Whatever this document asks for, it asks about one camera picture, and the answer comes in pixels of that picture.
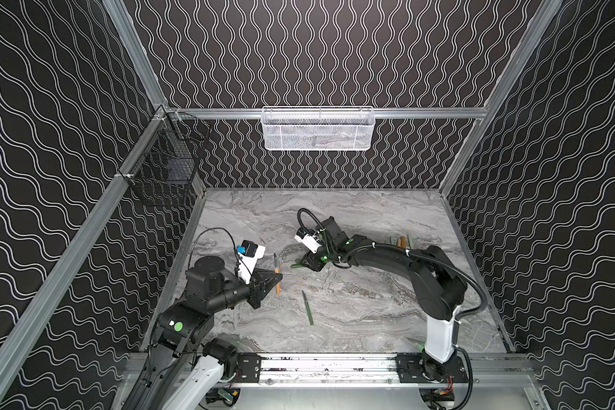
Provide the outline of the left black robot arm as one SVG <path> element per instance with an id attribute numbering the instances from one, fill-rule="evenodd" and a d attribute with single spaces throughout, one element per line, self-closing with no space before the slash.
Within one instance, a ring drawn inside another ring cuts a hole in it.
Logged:
<path id="1" fill-rule="evenodd" d="M 206 343 L 215 315 L 247 302 L 259 309 L 283 275 L 256 268 L 249 282 L 218 256 L 204 256 L 186 272 L 181 299 L 160 314 L 147 359 L 125 409 L 195 409 L 221 381 L 237 375 L 237 348 L 222 339 Z"/>

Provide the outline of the dark green pen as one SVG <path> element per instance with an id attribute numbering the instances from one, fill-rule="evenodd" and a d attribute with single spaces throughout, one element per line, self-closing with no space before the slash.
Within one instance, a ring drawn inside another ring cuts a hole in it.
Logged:
<path id="1" fill-rule="evenodd" d="M 306 310 L 307 320 L 309 321 L 309 325 L 310 326 L 314 326 L 314 317 L 312 315 L 311 307 L 310 307 L 310 304 L 309 304 L 309 299 L 307 297 L 307 294 L 303 290 L 302 290 L 302 300 L 303 300 L 304 307 L 305 307 L 305 310 Z"/>

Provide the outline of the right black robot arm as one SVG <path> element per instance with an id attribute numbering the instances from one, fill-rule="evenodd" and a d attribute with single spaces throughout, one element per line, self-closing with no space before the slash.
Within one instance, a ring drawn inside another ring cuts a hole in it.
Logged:
<path id="1" fill-rule="evenodd" d="M 439 247 L 405 249 L 374 241 L 363 235 L 348 236 L 330 217 L 309 228 L 302 221 L 306 208 L 297 212 L 295 240 L 307 248 L 299 265 L 314 272 L 327 264 L 335 268 L 376 268 L 398 275 L 413 286 L 418 305 L 426 314 L 424 354 L 427 360 L 445 364 L 458 346 L 459 322 L 488 307 L 488 298 L 473 278 L 457 268 Z"/>

